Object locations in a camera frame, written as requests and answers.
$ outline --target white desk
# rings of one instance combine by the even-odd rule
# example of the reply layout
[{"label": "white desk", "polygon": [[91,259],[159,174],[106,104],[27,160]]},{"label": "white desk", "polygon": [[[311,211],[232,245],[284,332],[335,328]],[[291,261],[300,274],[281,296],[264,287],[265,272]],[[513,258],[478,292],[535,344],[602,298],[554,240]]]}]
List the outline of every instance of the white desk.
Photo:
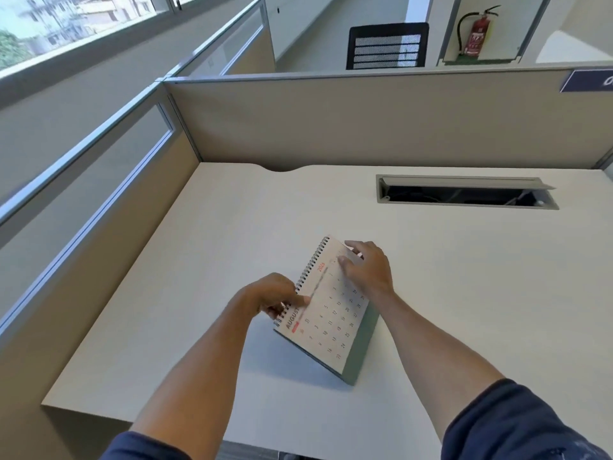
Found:
[{"label": "white desk", "polygon": [[[560,210],[378,204],[377,173],[538,176]],[[134,420],[239,287],[298,278],[331,234],[374,240],[420,313],[613,451],[612,233],[600,171],[204,163],[43,403]],[[382,320],[350,388],[256,318],[225,439],[325,460],[440,450]]]}]

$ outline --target black office chair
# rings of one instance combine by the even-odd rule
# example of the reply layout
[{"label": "black office chair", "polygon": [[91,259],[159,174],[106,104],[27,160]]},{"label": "black office chair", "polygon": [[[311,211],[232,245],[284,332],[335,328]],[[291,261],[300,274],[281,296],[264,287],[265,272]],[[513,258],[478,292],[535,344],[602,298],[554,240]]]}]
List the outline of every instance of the black office chair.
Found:
[{"label": "black office chair", "polygon": [[427,22],[352,27],[347,69],[424,67],[429,30]]}]

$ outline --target tree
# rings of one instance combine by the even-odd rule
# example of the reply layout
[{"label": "tree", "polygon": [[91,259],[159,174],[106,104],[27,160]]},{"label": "tree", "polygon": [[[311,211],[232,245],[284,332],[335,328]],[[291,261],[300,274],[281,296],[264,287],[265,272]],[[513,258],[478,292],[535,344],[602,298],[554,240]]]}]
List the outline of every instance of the tree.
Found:
[{"label": "tree", "polygon": [[0,70],[30,58],[32,58],[32,54],[15,34],[0,30]]}]

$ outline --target spiral binding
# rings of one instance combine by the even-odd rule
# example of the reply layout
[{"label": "spiral binding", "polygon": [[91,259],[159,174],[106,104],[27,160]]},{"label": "spiral binding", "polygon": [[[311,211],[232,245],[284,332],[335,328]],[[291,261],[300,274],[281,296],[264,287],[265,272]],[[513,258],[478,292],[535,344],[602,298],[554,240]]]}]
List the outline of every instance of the spiral binding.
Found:
[{"label": "spiral binding", "polygon": [[[311,256],[311,261],[306,265],[306,268],[300,275],[300,279],[298,279],[298,282],[296,282],[296,292],[300,292],[301,287],[304,285],[305,281],[307,280],[309,274],[311,273],[311,270],[315,268],[315,265],[317,264],[317,260],[319,256],[321,255],[321,253],[324,251],[324,248],[326,247],[326,244],[328,243],[329,240],[330,240],[330,237],[324,237],[324,239],[321,242],[319,242],[319,246],[317,247],[317,250],[315,250],[315,253],[313,253],[313,256]],[[285,318],[285,315],[287,315],[288,311],[289,311],[289,307],[284,307],[283,311],[279,314],[279,316],[275,320],[275,326],[279,327],[281,325],[281,323],[283,322],[283,318]]]}]

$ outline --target hand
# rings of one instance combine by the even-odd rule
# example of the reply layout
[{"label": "hand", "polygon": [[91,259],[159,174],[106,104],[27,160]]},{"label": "hand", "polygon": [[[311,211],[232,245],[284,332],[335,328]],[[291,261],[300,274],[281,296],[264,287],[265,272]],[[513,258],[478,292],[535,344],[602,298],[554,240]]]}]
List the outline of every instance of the hand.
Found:
[{"label": "hand", "polygon": [[393,294],[392,270],[383,250],[374,242],[346,240],[345,244],[355,254],[361,253],[364,256],[364,260],[357,263],[351,262],[346,256],[338,257],[345,276],[372,301],[375,295]]},{"label": "hand", "polygon": [[255,317],[260,311],[272,319],[283,311],[281,302],[304,307],[311,302],[310,297],[298,295],[294,283],[279,273],[271,273],[243,287],[237,294]]}]

